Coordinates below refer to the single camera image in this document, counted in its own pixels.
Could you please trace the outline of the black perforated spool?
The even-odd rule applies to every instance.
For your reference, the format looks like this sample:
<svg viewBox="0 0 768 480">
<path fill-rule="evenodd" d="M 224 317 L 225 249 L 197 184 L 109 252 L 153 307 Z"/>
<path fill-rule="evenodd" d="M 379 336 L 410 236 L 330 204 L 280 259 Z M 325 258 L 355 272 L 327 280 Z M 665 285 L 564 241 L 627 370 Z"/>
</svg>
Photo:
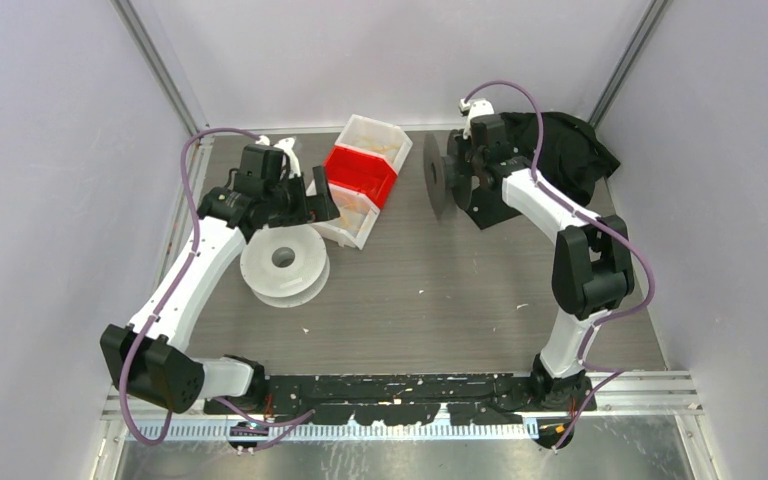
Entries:
<svg viewBox="0 0 768 480">
<path fill-rule="evenodd" d="M 437 218 L 454 204 L 467 210 L 472 197 L 472 167 L 466 160 L 469 144 L 461 130 L 451 130 L 447 136 L 446 152 L 442 153 L 432 133 L 424 139 L 422 165 L 426 192 Z"/>
</svg>

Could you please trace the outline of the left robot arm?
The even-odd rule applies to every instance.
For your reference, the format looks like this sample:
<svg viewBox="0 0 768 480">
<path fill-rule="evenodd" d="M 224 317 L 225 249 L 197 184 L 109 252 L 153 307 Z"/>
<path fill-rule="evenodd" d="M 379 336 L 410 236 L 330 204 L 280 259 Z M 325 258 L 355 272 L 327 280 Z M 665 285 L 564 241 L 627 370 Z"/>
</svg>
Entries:
<svg viewBox="0 0 768 480">
<path fill-rule="evenodd" d="M 245 146 L 223 185 L 191 205 L 192 231 L 171 269 L 126 325 L 110 324 L 100 348 L 123 415 L 140 400 L 167 415 L 199 400 L 258 412 L 269 382 L 260 363 L 240 355 L 188 355 L 195 325 L 224 272 L 253 241 L 279 229 L 333 218 L 330 195 L 308 194 L 293 144 Z"/>
</svg>

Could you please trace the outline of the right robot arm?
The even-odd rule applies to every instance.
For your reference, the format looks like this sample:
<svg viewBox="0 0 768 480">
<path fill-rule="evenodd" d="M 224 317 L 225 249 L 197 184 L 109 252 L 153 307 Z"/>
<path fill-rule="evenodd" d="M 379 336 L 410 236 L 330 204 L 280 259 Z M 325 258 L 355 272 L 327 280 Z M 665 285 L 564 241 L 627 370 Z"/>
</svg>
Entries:
<svg viewBox="0 0 768 480">
<path fill-rule="evenodd" d="M 584 393 L 585 354 L 602 321 L 635 289 L 626 222 L 587 206 L 620 163 L 586 122 L 562 112 L 480 114 L 439 143 L 423 140 L 422 168 L 436 217 L 452 206 L 481 230 L 522 216 L 553 245 L 558 314 L 526 390 L 544 410 Z"/>
</svg>

